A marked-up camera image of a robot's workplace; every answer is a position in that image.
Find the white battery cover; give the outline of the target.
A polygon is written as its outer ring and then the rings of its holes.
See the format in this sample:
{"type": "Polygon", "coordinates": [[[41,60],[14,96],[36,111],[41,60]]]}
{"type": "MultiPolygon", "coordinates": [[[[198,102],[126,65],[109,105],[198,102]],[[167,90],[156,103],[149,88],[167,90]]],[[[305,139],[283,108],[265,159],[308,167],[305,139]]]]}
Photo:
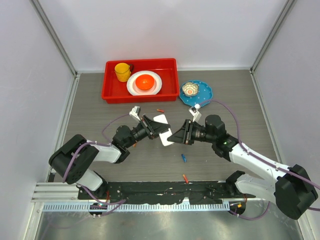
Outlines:
{"type": "Polygon", "coordinates": [[[165,133],[161,133],[159,134],[161,143],[164,147],[173,145],[174,142],[173,141],[169,141],[168,138],[171,136],[172,134],[170,132],[165,132],[165,133]]]}

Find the red orange AAA battery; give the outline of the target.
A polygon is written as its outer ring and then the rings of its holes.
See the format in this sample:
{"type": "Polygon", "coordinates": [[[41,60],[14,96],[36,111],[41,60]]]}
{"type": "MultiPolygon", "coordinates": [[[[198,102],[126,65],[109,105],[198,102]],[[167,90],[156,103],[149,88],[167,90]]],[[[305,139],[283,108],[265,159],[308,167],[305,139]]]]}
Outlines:
{"type": "Polygon", "coordinates": [[[188,180],[187,176],[185,174],[183,174],[182,177],[183,177],[185,183],[189,184],[189,180],[188,180]]]}

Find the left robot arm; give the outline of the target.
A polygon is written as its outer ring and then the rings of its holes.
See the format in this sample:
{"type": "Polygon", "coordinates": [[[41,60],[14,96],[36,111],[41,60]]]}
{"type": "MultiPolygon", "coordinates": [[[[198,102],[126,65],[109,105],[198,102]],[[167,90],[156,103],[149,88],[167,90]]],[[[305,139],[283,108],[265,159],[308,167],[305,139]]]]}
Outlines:
{"type": "Polygon", "coordinates": [[[108,191],[107,181],[90,169],[93,162],[122,163],[129,155],[128,148],[139,141],[158,138],[169,131],[168,122],[152,120],[146,115],[135,127],[119,126],[110,143],[90,141],[81,134],[74,135],[49,158],[48,164],[64,183],[76,184],[79,189],[100,200],[108,191]]]}

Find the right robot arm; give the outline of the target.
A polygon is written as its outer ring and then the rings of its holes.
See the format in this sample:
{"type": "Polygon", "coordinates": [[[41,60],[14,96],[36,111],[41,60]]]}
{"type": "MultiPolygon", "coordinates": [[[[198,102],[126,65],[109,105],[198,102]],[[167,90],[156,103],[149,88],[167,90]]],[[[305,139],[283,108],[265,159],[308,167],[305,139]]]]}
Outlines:
{"type": "Polygon", "coordinates": [[[210,143],[214,153],[229,162],[241,165],[255,173],[233,173],[226,184],[226,193],[233,198],[240,194],[253,195],[275,204],[287,217],[297,220],[318,199],[318,187],[300,165],[292,167],[273,161],[243,144],[227,133],[225,123],[218,115],[209,115],[205,124],[190,119],[168,137],[168,141],[192,145],[194,142],[210,143]]]}

